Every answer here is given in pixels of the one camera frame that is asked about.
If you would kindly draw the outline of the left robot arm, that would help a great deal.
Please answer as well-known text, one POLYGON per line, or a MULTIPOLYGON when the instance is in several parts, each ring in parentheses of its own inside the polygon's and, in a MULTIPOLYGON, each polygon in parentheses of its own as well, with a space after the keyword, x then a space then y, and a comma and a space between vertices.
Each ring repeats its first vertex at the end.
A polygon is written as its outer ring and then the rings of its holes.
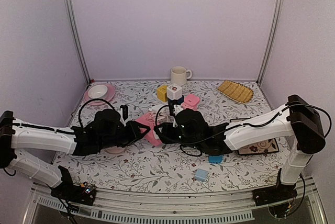
POLYGON ((12 111, 5 111, 1 115, 1 168, 22 172, 73 200, 78 190, 68 170, 40 160, 27 148, 87 156, 103 149, 127 147, 148 132, 149 126, 133 120, 123 122, 121 114, 113 109, 97 112, 86 126, 71 128, 33 125, 15 118, 12 111))

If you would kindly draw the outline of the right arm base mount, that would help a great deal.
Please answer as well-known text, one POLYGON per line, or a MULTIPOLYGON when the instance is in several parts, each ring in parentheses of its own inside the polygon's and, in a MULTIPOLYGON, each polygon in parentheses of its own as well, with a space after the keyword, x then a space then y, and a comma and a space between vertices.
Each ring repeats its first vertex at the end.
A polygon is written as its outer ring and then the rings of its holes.
POLYGON ((281 172, 277 174, 276 184, 269 187, 259 188, 252 191, 252 198, 256 206, 276 203, 278 201, 294 199, 297 197, 296 184, 284 185, 281 182, 281 172))

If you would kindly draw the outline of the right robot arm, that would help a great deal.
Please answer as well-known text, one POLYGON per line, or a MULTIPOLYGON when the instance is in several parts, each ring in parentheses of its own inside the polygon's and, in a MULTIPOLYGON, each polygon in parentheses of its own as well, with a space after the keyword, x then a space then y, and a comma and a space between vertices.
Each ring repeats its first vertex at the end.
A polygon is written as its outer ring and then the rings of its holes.
POLYGON ((183 109, 175 113, 173 123, 155 125, 154 132, 163 143, 177 143, 210 156, 229 154, 264 140, 294 137, 296 146, 278 174, 279 183, 271 188, 271 197, 281 201, 290 194, 311 157, 326 145, 321 111, 291 95, 286 104, 266 114, 216 126, 209 126, 200 112, 183 109))

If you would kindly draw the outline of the pink power strip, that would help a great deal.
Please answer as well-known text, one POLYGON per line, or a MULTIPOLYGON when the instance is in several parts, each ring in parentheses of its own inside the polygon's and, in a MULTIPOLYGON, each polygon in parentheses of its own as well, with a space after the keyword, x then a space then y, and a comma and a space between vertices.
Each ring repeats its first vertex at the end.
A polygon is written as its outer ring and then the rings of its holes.
POLYGON ((155 113, 148 112, 142 115, 141 117, 137 118, 135 121, 150 127, 150 131, 144 137, 150 144, 152 144, 155 147, 160 146, 162 144, 159 137, 157 137, 154 133, 155 113))

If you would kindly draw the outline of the blue plug adapter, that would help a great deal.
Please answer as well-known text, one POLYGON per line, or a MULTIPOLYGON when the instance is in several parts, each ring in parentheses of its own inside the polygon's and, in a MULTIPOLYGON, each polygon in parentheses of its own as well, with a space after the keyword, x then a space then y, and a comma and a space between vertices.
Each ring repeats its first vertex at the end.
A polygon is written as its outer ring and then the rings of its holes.
POLYGON ((208 157, 208 162, 210 164, 220 164, 223 161, 223 156, 218 155, 218 156, 209 156, 208 157))

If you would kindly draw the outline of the white charger with cable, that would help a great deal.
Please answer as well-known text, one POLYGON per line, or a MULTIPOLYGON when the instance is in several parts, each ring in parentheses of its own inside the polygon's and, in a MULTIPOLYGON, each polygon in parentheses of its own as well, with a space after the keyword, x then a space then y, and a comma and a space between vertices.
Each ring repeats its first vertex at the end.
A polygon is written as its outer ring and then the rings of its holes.
POLYGON ((146 115, 146 120, 149 122, 153 140, 160 141, 158 135, 154 131, 154 127, 163 122, 170 122, 168 105, 151 105, 149 107, 149 112, 146 115))

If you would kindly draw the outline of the round pink socket with cord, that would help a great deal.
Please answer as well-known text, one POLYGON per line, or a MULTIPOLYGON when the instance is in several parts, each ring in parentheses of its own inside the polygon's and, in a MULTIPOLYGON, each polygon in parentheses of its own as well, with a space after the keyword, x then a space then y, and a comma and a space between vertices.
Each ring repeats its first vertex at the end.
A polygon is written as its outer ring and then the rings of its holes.
POLYGON ((124 152, 124 148, 121 147, 112 147, 112 148, 106 148, 105 151, 110 154, 120 154, 124 152))

